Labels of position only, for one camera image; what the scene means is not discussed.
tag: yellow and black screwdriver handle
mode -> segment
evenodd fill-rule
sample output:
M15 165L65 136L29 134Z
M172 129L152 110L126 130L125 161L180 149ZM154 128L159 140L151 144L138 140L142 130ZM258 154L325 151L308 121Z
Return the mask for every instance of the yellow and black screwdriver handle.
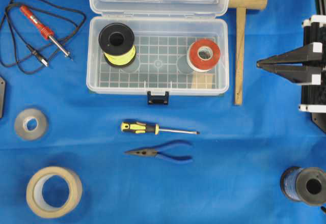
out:
M159 126L158 124L147 125L145 123L140 123L140 122L122 122L121 131L131 132L135 134L155 133L155 135L158 135Z

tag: plier jaw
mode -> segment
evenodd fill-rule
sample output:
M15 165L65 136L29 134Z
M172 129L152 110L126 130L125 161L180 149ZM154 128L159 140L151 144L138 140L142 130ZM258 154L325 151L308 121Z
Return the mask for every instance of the plier jaw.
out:
M147 148L147 149L129 150L126 151L125 154L142 156L142 157L155 157L158 154L158 152L155 149Z

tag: black cable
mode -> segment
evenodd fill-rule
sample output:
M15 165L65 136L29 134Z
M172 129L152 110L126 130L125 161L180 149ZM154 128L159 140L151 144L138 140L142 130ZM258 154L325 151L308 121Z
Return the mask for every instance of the black cable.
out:
M40 13L43 13L43 14L47 14L47 15L50 15L50 16L53 16L55 18L59 18L59 19L62 19L64 21L67 21L71 24L73 24L75 26L75 29L72 33L70 33L68 36L64 37L64 38L60 38L58 39L58 41L61 43L61 44L65 44L67 43L73 36L76 35L76 33L79 31L79 29L81 28L81 26L85 23L86 21L86 14L83 13L82 11L80 10L77 10L77 9L70 9L70 8L66 8L66 7L62 7L62 6L59 6L59 5L55 5L55 4L52 4L46 0L38 0L40 2L43 2L45 4L48 4L54 8L57 8L57 9L60 9L60 10L64 10L64 11L68 11L68 12L73 12L73 13L77 13L77 14L80 14L83 16L83 19L82 21L77 24L75 23L73 20L71 19L68 19L64 16L61 16L61 15L58 15L58 14L54 14L54 13L51 13L51 12L48 12L48 11L45 11L45 10L42 10L42 9L39 9L39 8L35 8L33 6L30 6L28 4L25 4L23 2L14 2L15 0L10 0L8 6L6 6L5 8L5 14L0 22L0 31L1 31L1 28L2 26L4 25L5 23L5 20L7 20L8 22L8 26L9 26L9 30L10 30L10 33L11 33L11 37L12 37L12 42L13 42L13 48L14 48L14 56L15 56L15 62L14 63L10 63L10 64L6 64L4 63L1 59L0 59L0 64L2 64L4 67L6 68L10 68L10 67L13 67L13 66L18 66L18 68L24 73L24 74L27 74L27 75L32 75L32 74L35 74L36 72L40 71L41 69L44 68L44 65L40 66L39 68L35 69L35 70L32 70L32 71L27 71L25 70L20 64L26 60L28 60L30 57L33 57L35 54L33 54L31 52L31 54L23 57L21 60L19 60L19 58L17 57L17 45L16 45L16 38L15 38L15 35L14 35L14 31L17 33L18 37L23 41L23 43L30 49L34 49L36 51L36 53L39 53L40 51L54 45L53 43L48 43L40 48L33 48L30 44L27 43L27 41L24 39L24 37L19 33L19 31L16 29L15 25L13 24L11 18L10 18L10 11L14 8L19 8L21 7L22 5L25 5L27 6L28 8L30 8L31 10L34 10L36 12L40 12ZM60 49L56 49L51 55L50 57L47 59L47 62L49 63L54 57L55 55L58 53L58 51L60 51Z

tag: masking tape roll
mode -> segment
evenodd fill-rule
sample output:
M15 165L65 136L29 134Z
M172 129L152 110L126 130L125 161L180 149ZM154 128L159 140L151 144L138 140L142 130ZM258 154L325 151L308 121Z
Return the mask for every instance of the masking tape roll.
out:
M197 72L207 72L219 62L221 51L219 46L208 39L194 42L188 49L188 65Z
M63 178L69 187L66 203L58 208L49 205L42 195L44 183L53 176ZM69 213L78 205L82 193L82 182L75 172L62 167L51 166L39 170L32 176L27 186L26 200L30 209L39 217L58 218Z

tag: black device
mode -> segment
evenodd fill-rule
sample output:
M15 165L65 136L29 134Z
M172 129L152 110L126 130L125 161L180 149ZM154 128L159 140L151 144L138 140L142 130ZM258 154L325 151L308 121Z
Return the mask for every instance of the black device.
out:
M299 110L326 133L326 16L313 15L302 24L304 45L257 62L257 67L302 86Z

